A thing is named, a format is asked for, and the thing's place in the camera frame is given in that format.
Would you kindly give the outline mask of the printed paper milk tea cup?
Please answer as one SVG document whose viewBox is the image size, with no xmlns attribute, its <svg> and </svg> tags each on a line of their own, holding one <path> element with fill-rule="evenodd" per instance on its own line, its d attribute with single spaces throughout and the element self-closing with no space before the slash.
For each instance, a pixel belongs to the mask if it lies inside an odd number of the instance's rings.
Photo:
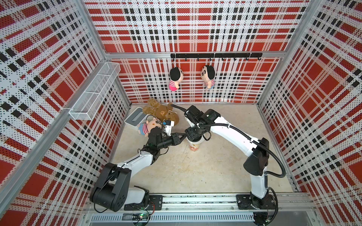
<svg viewBox="0 0 362 226">
<path fill-rule="evenodd" d="M 200 144 L 202 143 L 202 141 L 198 141 L 198 142 L 189 142 L 189 148 L 191 151 L 195 152 L 198 151 Z"/>
</svg>

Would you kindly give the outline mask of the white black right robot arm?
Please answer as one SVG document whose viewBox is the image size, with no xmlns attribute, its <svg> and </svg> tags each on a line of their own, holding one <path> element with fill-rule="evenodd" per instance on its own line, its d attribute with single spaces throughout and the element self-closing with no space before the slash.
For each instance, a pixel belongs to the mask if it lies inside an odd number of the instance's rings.
<svg viewBox="0 0 362 226">
<path fill-rule="evenodd" d="M 252 137 L 230 124 L 215 110 L 202 112 L 194 105 L 184 109 L 184 116 L 190 124 L 185 130 L 189 141 L 198 141 L 206 133 L 220 135 L 247 157 L 243 164 L 251 179 L 251 192 L 247 201 L 241 201 L 243 209 L 267 209 L 276 207 L 276 198 L 269 192 L 268 176 L 283 178 L 286 170 L 279 157 L 269 149 L 269 141 L 265 138 Z"/>
</svg>

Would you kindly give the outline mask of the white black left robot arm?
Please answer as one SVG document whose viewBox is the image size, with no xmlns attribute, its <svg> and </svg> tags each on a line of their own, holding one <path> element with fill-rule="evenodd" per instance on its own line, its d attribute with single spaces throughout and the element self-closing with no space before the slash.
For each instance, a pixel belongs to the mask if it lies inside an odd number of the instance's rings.
<svg viewBox="0 0 362 226">
<path fill-rule="evenodd" d="M 125 205 L 136 210 L 146 209 L 150 204 L 150 192 L 143 187 L 130 187 L 132 177 L 155 163 L 161 155 L 161 149 L 177 146 L 186 137 L 185 133 L 167 135 L 161 128 L 153 128 L 148 135 L 148 142 L 136 156 L 125 162 L 108 163 L 103 167 L 90 194 L 93 207 L 99 205 L 113 212 Z"/>
</svg>

